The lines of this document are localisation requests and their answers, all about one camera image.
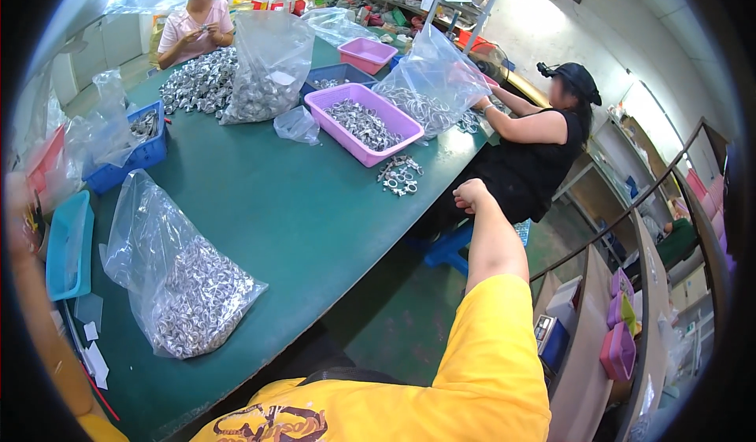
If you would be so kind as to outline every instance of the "black sleeveless shirt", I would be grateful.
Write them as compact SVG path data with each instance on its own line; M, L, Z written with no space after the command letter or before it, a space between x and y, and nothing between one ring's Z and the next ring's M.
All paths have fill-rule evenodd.
M517 144L501 139L476 168L513 223L533 218L539 210L545 214L554 192L580 156L583 129L590 128L582 126L578 116L570 111L549 108L538 113L546 111L557 111L567 121L564 145Z

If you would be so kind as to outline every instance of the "woman in black shirt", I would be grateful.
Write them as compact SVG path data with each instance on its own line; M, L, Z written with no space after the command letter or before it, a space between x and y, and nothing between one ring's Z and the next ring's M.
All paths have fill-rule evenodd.
M538 64L542 75L553 78L549 104L542 109L527 100L491 86L493 94L518 116L496 109L488 97L473 106L481 110L501 135L497 146L486 144L410 230L417 238L430 238L466 217L454 204L454 191L470 178L480 178L499 203L504 215L516 224L538 222L551 207L551 197L567 176L588 140L593 123L591 104L601 106L593 77L577 63L557 69Z

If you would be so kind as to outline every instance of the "blue plastic crate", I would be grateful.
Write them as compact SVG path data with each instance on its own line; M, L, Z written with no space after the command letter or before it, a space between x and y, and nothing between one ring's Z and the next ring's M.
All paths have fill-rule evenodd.
M86 211L76 283L66 291L63 282L66 267L66 242L73 233L72 224L76 220L83 203L86 203ZM50 224L47 261L44 265L44 281L50 301L84 296L91 291L92 230L94 225L95 213L92 212L89 204L89 191L87 190L79 191L55 209L52 224Z
M399 60L402 59L402 57L405 57L406 55L395 55L391 59L391 63L389 63L389 69L394 69L397 65L399 65Z
M110 188L123 183L126 176L131 170L137 168L149 168L152 165L165 160L168 153L167 133L165 128L165 112L163 111L163 101L158 100L149 106L139 109L137 112L127 117L129 122L135 121L139 116L151 109L157 110L157 135L148 141L139 144L139 146L128 157L126 164L122 168L107 163L94 170L89 175L82 178L89 187L97 194L102 194Z
M348 79L350 83L359 83L370 88L375 85L378 80L368 75L361 69L355 67L351 63L339 63L337 65L329 65L328 67L313 68L307 74L305 84L302 85L302 89L299 90L302 96L310 94L313 91L318 91L313 81L320 81L322 79L335 79L344 83L345 79Z

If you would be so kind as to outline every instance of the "seated worker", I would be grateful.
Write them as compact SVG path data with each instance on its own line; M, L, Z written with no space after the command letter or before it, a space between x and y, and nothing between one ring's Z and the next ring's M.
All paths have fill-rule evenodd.
M490 85L494 96L512 109L511 118L487 96L473 106L501 135L497 146L486 144L439 199L410 230L411 237L430 239L468 217L454 207L451 192L470 178L480 178L512 224L538 222L551 207L551 197L567 176L588 140L593 123L591 103L601 106L593 77L577 63L538 70L553 78L552 107L542 109L504 88Z
M160 69L166 69L232 43L233 24L227 2L189 0L186 11L171 13L165 20L157 63Z
M192 440L545 441L551 413L533 335L523 244L481 180L460 184L454 202L476 216L469 276L430 387L359 370L345 355L321 358L320 366L300 365L297 378L262 387L246 407L209 422ZM66 336L55 329L41 264L18 244L11 244L14 289L61 400L92 440L126 440L93 399ZM327 357L324 346L316 351ZM277 358L263 371L279 364Z
M693 245L695 244L696 235L693 225L687 218L680 218L674 222L667 222L664 226L664 233L668 234L664 239L659 240L656 244L656 251L659 252L661 262L664 268L668 269L674 265L675 261L682 259L687 260L693 255ZM640 274L640 258L624 268L624 274L628 278L633 278Z

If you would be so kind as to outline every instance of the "woman in pink shirt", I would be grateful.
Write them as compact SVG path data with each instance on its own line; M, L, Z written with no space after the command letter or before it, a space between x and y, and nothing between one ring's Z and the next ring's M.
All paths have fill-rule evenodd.
M172 13L165 21L157 62L160 69L166 69L232 43L233 24L227 2L189 0L186 11Z

